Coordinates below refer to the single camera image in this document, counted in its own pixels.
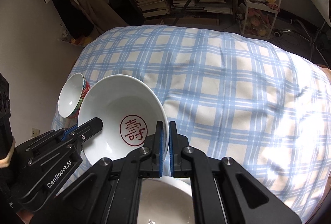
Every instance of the chinese character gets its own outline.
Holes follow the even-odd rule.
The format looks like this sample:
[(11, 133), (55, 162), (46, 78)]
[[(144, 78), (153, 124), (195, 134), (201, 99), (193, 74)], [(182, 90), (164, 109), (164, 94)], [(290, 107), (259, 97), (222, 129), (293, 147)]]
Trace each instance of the chinese character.
[(131, 146), (139, 146), (147, 136), (147, 126), (140, 116), (129, 115), (122, 120), (120, 133), (124, 142)]

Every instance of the metal bolt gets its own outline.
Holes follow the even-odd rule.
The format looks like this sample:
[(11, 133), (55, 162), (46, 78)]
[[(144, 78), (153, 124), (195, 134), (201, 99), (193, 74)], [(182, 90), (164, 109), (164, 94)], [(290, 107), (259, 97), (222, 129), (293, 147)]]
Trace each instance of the metal bolt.
[(99, 160), (99, 164), (102, 166), (107, 166), (110, 163), (110, 159), (109, 158), (102, 158)]
[(194, 148), (191, 147), (191, 146), (186, 146), (186, 147), (183, 148), (183, 151), (187, 154), (192, 154), (193, 151), (194, 151)]
[(225, 157), (223, 159), (223, 162), (226, 164), (226, 165), (231, 165), (233, 163), (233, 158), (231, 157)]
[(141, 154), (147, 154), (149, 152), (149, 148), (146, 147), (146, 146), (142, 146), (140, 149), (139, 149), (140, 153)]

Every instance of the white ceramic bowl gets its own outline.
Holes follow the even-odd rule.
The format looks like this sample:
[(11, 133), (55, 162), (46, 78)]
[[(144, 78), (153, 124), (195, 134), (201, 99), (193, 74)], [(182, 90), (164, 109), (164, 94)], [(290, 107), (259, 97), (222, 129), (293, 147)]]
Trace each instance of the white ceramic bowl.
[(123, 158), (143, 146), (146, 136), (155, 133), (158, 120), (163, 121), (165, 159), (169, 143), (167, 116), (154, 92), (140, 80), (113, 75), (98, 81), (83, 100), (78, 126), (94, 117), (102, 119), (103, 129), (83, 147), (92, 165), (103, 157)]
[(172, 177), (147, 179), (141, 187), (137, 224), (193, 224), (191, 187)]
[(77, 118), (90, 84), (81, 73), (71, 76), (64, 84), (58, 101), (58, 111), (63, 118)]

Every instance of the bowl rim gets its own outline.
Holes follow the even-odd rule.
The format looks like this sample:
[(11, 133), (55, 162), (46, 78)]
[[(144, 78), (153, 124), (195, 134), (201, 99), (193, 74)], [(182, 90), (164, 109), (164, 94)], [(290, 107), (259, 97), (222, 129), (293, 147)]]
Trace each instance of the bowl rim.
[[(64, 117), (63, 115), (61, 115), (61, 112), (60, 112), (60, 107), (59, 107), (59, 105), (60, 105), (60, 99), (61, 99), (61, 96), (62, 96), (62, 94), (63, 94), (63, 90), (65, 89), (66, 86), (68, 86), (67, 84), (68, 84), (68, 82), (70, 81), (70, 79), (72, 79), (74, 76), (77, 76), (77, 75), (80, 76), (80, 77), (82, 78), (82, 88), (80, 89), (80, 96), (79, 96), (79, 99), (78, 99), (78, 101), (77, 101), (77, 104), (73, 107), (73, 109), (72, 109), (72, 111), (70, 112), (70, 114), (69, 114), (69, 115), (67, 115), (67, 114), (63, 114), (63, 115), (65, 115), (65, 117)], [(73, 74), (73, 75), (72, 75), (71, 77), (69, 77), (68, 80), (65, 82), (65, 84), (63, 85), (63, 87), (62, 87), (62, 89), (61, 89), (61, 92), (60, 92), (60, 95), (59, 95), (59, 99), (58, 99), (58, 112), (59, 112), (59, 114), (60, 114), (61, 117), (63, 117), (63, 118), (70, 117), (70, 116), (72, 115), (72, 113), (75, 111), (75, 109), (76, 109), (76, 107), (77, 107), (77, 105), (78, 105), (78, 103), (79, 103), (80, 97), (82, 96), (83, 87), (84, 87), (84, 76), (83, 76), (80, 72)]]
[[(167, 115), (166, 115), (166, 112), (164, 111), (164, 108), (160, 102), (160, 100), (158, 99), (158, 97), (155, 95), (155, 93), (149, 88), (148, 85), (146, 85), (143, 81), (135, 78), (135, 77), (132, 77), (132, 76), (128, 76), (128, 75), (122, 75), (122, 74), (118, 74), (118, 75), (110, 75), (110, 76), (107, 76), (107, 77), (104, 77), (102, 79), (100, 79), (99, 81), (97, 81), (92, 87), (91, 89), (87, 92), (87, 94), (85, 95), (85, 98), (83, 99), (83, 102), (80, 106), (80, 110), (79, 110), (79, 113), (78, 113), (78, 118), (77, 118), (77, 123), (79, 121), (79, 115), (80, 115), (80, 112), (82, 110), (82, 107), (83, 107), (83, 104), (85, 102), (85, 100), (87, 99), (88, 95), (90, 94), (90, 92), (92, 91), (93, 87), (95, 87), (95, 85), (101, 83), (103, 80), (106, 80), (106, 79), (111, 79), (111, 78), (114, 78), (114, 77), (125, 77), (125, 78), (129, 78), (129, 79), (133, 79), (135, 80), (136, 82), (140, 83), (141, 85), (143, 85), (152, 95), (153, 97), (156, 99), (157, 103), (158, 103), (158, 106), (159, 108), (161, 109), (161, 112), (162, 112), (162, 116), (163, 116), (163, 119), (164, 119), (164, 124), (165, 124), (165, 136), (166, 136), (166, 140), (165, 140), (165, 145), (163, 146), (163, 161), (165, 160), (166, 158), (166, 155), (167, 155), (167, 151), (168, 151), (168, 146), (169, 146), (169, 136), (170, 136), (170, 133), (169, 133), (169, 123), (168, 123), (168, 118), (167, 118)], [(90, 160), (88, 159), (86, 153), (85, 153), (85, 150), (83, 148), (83, 152), (87, 158), (87, 160), (90, 162)]]
[(173, 178), (171, 176), (166, 176), (163, 175), (160, 178), (146, 178), (146, 180), (154, 180), (154, 181), (161, 181), (166, 184), (169, 184), (171, 186), (174, 186), (177, 189), (180, 189), (181, 191), (185, 192), (189, 196), (192, 197), (192, 188), (189, 184), (185, 183), (184, 181), (178, 179), (178, 178)]

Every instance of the blue plaid blanket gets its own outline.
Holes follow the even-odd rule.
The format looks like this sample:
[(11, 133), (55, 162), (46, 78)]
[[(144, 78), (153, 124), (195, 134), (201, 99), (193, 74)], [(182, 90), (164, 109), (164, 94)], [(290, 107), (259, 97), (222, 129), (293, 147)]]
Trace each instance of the blue plaid blanket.
[[(233, 157), (303, 222), (319, 202), (331, 167), (331, 86), (308, 60), (233, 33), (135, 26), (89, 44), (69, 76), (78, 72), (91, 86), (113, 74), (140, 79), (190, 145)], [(56, 112), (52, 128), (74, 123)], [(90, 166), (82, 157), (67, 185)]]

